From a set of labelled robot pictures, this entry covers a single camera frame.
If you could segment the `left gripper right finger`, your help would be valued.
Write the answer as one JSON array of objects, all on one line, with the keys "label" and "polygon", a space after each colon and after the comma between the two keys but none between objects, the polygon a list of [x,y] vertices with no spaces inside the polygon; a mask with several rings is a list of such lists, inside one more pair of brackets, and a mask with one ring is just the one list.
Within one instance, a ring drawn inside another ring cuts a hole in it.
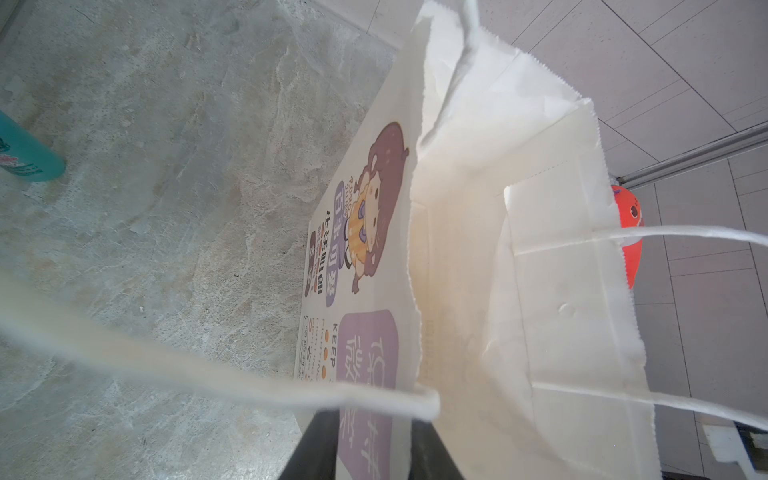
[{"label": "left gripper right finger", "polygon": [[416,420],[412,422],[409,479],[464,479],[431,423]]}]

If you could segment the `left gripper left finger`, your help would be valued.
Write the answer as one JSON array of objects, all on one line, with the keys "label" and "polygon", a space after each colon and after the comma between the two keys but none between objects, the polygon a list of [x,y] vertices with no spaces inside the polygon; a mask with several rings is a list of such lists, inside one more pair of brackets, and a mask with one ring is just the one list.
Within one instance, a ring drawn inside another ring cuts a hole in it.
[{"label": "left gripper left finger", "polygon": [[318,411],[304,431],[279,480],[334,480],[339,411]]}]

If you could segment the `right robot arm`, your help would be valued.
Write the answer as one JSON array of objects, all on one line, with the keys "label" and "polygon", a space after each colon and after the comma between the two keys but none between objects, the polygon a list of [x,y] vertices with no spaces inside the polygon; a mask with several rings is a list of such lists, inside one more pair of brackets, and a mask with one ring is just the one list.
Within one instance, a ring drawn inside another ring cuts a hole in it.
[{"label": "right robot arm", "polygon": [[657,437],[663,479],[766,479],[734,426],[695,420],[662,425]]}]

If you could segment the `red plush fish toy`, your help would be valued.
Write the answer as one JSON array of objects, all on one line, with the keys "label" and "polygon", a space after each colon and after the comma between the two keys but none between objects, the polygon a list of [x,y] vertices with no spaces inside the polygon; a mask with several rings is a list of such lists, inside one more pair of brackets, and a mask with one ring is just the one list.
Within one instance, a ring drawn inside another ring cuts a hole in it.
[{"label": "red plush fish toy", "polygon": [[[621,227],[642,227],[644,225],[644,218],[640,202],[636,196],[628,189],[619,185],[613,185],[612,190],[619,210]],[[639,237],[624,238],[621,245],[625,258],[628,285],[630,289],[633,289],[642,257],[642,239]]]}]

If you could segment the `teal bottle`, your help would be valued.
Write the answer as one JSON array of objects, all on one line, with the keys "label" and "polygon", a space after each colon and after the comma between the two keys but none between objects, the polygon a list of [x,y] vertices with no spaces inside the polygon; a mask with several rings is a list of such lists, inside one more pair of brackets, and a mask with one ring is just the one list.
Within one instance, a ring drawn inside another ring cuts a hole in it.
[{"label": "teal bottle", "polygon": [[0,113],[1,168],[28,182],[62,176],[65,161],[5,113]]}]

